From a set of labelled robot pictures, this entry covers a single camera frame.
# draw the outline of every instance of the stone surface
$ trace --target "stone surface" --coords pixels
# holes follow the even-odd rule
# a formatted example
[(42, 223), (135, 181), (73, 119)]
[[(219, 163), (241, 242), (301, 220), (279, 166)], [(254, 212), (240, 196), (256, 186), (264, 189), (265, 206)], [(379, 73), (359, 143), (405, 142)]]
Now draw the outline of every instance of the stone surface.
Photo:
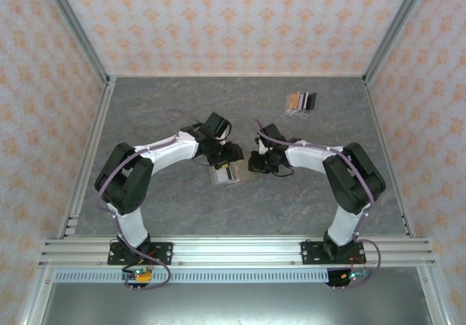
[[(316, 109), (302, 120), (283, 114), (286, 95), (296, 90), (317, 92)], [(360, 143), (387, 182), (373, 207), (363, 234), (404, 234), (401, 212), (390, 181), (382, 146), (363, 83), (346, 77), (127, 77), (114, 88), (77, 234), (113, 235), (109, 215), (95, 207), (94, 180), (120, 142), (149, 144), (171, 136), (164, 110), (183, 109), (199, 120), (212, 111), (233, 124), (229, 140), (245, 155), (256, 149), (253, 119), (275, 123), (287, 138), (313, 143)], [(177, 127), (188, 117), (172, 115)], [(296, 169), (277, 178), (258, 174), (253, 181), (212, 187), (208, 169), (191, 160), (178, 162), (152, 177), (142, 214), (152, 235), (272, 235), (323, 234), (336, 211), (327, 178)]]

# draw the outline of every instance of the patterned wallpaper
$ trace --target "patterned wallpaper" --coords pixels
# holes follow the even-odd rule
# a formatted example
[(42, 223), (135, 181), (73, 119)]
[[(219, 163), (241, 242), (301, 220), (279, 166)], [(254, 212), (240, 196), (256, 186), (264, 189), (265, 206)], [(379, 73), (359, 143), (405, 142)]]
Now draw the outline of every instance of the patterned wallpaper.
[(371, 94), (416, 233), (433, 238), (464, 321), (466, 0), (420, 0)]
[(17, 324), (101, 86), (52, 0), (0, 0), (0, 318)]
[(109, 74), (358, 74), (402, 0), (69, 0)]

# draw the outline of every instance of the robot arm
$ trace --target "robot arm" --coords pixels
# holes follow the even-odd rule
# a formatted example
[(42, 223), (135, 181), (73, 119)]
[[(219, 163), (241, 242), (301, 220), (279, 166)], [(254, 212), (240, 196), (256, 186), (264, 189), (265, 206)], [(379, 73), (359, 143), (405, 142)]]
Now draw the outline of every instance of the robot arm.
[(146, 254), (149, 252), (150, 236), (143, 224), (141, 204), (146, 197), (150, 178), (156, 172), (178, 161), (200, 155), (206, 156), (209, 165), (215, 169), (243, 159), (240, 146), (224, 140), (230, 127), (227, 120), (212, 113), (205, 123), (185, 127), (177, 135), (165, 140), (134, 147), (121, 143), (115, 147), (95, 181), (97, 191), (126, 158), (148, 149), (118, 172), (103, 193), (104, 202), (114, 212), (121, 227), (119, 240), (124, 235), (132, 247)]
[[(264, 135), (286, 142), (274, 124), (260, 130)], [(305, 146), (306, 141), (292, 139), (296, 146), (277, 144), (259, 136), (256, 139), (258, 152), (252, 152), (249, 170), (262, 173), (277, 173), (280, 165), (285, 167), (303, 167), (326, 174), (333, 196), (338, 203), (332, 225), (324, 235), (325, 252), (332, 258), (345, 253), (352, 247), (353, 237), (358, 224), (370, 206), (370, 199), (362, 184), (355, 178), (343, 159), (330, 148), (322, 149)], [(351, 143), (347, 146), (335, 146), (334, 150), (344, 154), (356, 167), (376, 200), (385, 190), (385, 182), (361, 145)]]

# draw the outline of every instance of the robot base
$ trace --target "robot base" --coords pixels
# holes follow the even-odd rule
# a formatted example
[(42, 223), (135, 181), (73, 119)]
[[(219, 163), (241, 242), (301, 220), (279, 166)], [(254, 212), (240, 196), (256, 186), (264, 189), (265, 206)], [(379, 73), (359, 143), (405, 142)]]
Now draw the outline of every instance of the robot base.
[(324, 249), (323, 241), (306, 240), (301, 243), (301, 258), (303, 265), (355, 265), (362, 264), (357, 259), (351, 261), (350, 255), (359, 257), (366, 263), (366, 255), (363, 243), (352, 243), (346, 248), (344, 254), (337, 254), (330, 257)]
[[(173, 255), (173, 243), (157, 243), (150, 242), (149, 248), (146, 254), (151, 254), (151, 257), (164, 262), (166, 265), (172, 264)], [(110, 252), (108, 253), (107, 264), (108, 265), (149, 265), (155, 264), (147, 259), (144, 259), (141, 263), (142, 257), (135, 255), (129, 248), (120, 241), (110, 244)]]

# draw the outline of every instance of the wall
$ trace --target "wall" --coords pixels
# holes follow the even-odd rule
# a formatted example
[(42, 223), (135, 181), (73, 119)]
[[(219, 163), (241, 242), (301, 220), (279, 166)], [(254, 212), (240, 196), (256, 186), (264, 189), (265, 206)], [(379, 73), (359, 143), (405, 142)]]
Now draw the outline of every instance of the wall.
[(420, 0), (370, 89), (416, 234), (466, 319), (466, 0)]
[(356, 74), (402, 0), (69, 0), (110, 74)]
[(101, 91), (52, 0), (0, 0), (0, 318), (16, 324)]

